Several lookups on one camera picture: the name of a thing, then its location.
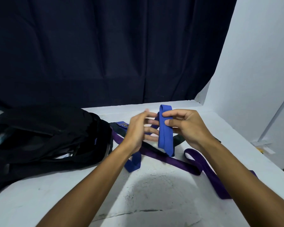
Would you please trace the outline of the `blue necktie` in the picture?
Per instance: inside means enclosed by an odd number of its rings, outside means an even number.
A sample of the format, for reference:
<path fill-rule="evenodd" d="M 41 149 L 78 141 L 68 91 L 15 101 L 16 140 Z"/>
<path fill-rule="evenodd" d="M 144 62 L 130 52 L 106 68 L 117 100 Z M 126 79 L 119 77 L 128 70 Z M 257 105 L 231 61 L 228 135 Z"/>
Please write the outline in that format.
<path fill-rule="evenodd" d="M 173 128 L 165 124 L 167 119 L 172 117 L 163 117 L 163 112 L 172 110 L 169 105 L 160 105 L 159 112 L 155 120 L 159 121 L 159 126 L 152 127 L 159 128 L 158 147 L 163 149 L 165 153 L 161 151 L 153 151 L 144 146 L 141 146 L 140 150 L 132 155 L 131 160 L 127 160 L 124 167 L 128 172 L 133 172 L 140 169 L 142 155 L 152 157 L 154 159 L 168 162 L 174 156 L 174 140 L 173 140 Z"/>

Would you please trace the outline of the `dark navy curtain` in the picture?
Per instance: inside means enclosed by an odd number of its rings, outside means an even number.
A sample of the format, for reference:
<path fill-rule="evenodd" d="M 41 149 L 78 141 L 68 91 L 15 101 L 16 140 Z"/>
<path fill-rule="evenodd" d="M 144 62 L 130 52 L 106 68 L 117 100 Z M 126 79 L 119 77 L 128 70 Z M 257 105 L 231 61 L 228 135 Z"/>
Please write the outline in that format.
<path fill-rule="evenodd" d="M 0 110 L 193 100 L 237 0 L 0 0 Z"/>

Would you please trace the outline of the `person's left hand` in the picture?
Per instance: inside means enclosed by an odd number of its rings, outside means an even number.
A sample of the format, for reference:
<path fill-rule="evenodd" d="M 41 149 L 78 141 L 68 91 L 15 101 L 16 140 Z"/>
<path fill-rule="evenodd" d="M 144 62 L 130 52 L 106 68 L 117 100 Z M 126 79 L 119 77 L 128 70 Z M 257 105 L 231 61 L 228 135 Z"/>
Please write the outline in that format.
<path fill-rule="evenodd" d="M 127 129 L 124 140 L 121 146 L 130 152 L 130 154 L 136 153 L 142 145 L 144 135 L 151 135 L 158 137 L 159 130 L 148 126 L 147 119 L 155 119 L 156 113 L 150 112 L 148 115 L 143 115 L 142 112 L 133 116 L 130 119 L 130 123 Z"/>

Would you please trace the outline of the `dark green necktie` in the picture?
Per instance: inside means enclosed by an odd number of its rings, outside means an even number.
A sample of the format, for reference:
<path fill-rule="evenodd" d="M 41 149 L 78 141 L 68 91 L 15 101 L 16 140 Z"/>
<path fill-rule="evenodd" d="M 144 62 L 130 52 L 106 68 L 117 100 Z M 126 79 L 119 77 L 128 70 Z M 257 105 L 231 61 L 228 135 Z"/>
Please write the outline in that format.
<path fill-rule="evenodd" d="M 125 137 L 126 132 L 127 132 L 127 128 L 123 128 L 123 127 L 119 126 L 116 122 L 111 122 L 109 124 L 117 134 L 121 135 L 122 137 Z M 175 147 L 180 145 L 184 141 L 185 141 L 184 137 L 180 134 L 173 136 L 173 155 L 172 156 L 174 156 Z M 158 148 L 156 148 L 156 147 L 154 147 L 151 144 L 148 144 L 146 142 L 142 143 L 142 147 L 145 148 L 145 149 L 148 149 L 152 152 L 158 153 L 159 155 L 167 156 L 166 153 L 160 151 Z"/>

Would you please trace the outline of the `purple necktie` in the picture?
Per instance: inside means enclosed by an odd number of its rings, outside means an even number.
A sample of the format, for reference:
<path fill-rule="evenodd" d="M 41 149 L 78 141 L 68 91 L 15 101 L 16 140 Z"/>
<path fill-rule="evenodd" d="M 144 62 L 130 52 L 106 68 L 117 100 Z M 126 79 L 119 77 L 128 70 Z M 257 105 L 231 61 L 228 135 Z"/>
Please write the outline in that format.
<path fill-rule="evenodd" d="M 193 175 L 201 175 L 201 173 L 204 172 L 220 199 L 232 199 L 225 186 L 218 178 L 215 171 L 210 167 L 204 156 L 195 149 L 185 149 L 184 156 L 188 162 L 184 162 L 168 156 L 166 153 L 159 151 L 149 143 L 143 142 L 140 150 L 132 155 L 132 159 L 126 161 L 124 165 L 125 169 L 128 172 L 133 172 L 140 169 L 142 155 L 172 165 Z"/>

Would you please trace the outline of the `white pipe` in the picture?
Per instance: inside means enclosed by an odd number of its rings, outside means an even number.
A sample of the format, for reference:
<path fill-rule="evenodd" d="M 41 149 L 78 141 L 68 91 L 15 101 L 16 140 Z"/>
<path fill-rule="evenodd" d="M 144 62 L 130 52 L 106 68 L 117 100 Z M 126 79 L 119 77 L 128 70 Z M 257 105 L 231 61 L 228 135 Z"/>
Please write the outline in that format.
<path fill-rule="evenodd" d="M 270 120 L 270 122 L 268 123 L 268 125 L 264 129 L 264 131 L 262 132 L 261 136 L 258 139 L 258 142 L 260 142 L 260 141 L 262 141 L 264 139 L 265 135 L 268 133 L 269 129 L 272 127 L 272 125 L 274 124 L 274 122 L 276 121 L 276 119 L 278 118 L 280 113 L 283 111 L 283 109 L 284 109 L 284 101 L 280 105 L 280 107 L 278 108 L 278 110 L 274 114 L 273 118 Z"/>

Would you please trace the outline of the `person's right forearm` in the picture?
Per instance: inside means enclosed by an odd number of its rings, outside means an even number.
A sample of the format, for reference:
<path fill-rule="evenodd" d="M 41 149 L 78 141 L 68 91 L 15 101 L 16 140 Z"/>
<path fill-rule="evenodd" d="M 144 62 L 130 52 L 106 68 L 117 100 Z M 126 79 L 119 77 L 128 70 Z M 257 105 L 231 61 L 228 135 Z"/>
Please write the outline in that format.
<path fill-rule="evenodd" d="M 284 199 L 254 176 L 215 138 L 198 142 L 250 227 L 284 227 Z"/>

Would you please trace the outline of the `person's left forearm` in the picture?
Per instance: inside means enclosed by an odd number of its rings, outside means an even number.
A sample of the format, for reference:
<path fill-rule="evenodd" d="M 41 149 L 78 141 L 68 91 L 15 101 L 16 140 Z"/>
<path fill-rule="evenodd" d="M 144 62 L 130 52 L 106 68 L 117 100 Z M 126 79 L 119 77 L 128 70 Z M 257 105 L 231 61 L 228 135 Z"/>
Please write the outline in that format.
<path fill-rule="evenodd" d="M 142 141 L 125 138 L 90 174 L 61 198 L 36 227 L 88 227 L 129 157 Z"/>

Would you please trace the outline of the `white and yellow bracket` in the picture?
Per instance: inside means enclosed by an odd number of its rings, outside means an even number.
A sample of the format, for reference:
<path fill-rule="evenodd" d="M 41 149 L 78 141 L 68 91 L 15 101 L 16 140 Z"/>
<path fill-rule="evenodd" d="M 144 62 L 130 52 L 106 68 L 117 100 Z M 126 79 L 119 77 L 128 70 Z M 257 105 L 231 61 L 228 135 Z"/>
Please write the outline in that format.
<path fill-rule="evenodd" d="M 252 141 L 250 142 L 262 154 L 273 155 L 276 152 L 271 149 L 272 142 L 267 140 Z"/>

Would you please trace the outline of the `black backpack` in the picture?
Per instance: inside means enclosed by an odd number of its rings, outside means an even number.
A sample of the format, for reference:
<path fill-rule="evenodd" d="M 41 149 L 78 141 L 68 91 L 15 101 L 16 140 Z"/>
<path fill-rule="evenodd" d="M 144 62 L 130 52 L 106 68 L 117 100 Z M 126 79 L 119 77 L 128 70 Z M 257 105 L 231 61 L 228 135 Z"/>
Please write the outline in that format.
<path fill-rule="evenodd" d="M 0 192 L 25 178 L 94 166 L 112 142 L 110 124 L 80 108 L 9 109 L 0 114 Z"/>

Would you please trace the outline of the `person's right hand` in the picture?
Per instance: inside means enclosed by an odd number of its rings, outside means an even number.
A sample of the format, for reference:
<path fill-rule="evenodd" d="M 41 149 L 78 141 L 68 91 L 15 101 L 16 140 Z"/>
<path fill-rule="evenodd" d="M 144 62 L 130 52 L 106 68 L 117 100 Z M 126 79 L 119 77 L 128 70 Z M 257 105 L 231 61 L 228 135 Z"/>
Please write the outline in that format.
<path fill-rule="evenodd" d="M 221 143 L 210 133 L 196 110 L 174 109 L 162 115 L 181 120 L 181 128 L 173 127 L 173 131 L 182 135 L 193 149 L 204 153 L 220 146 Z"/>

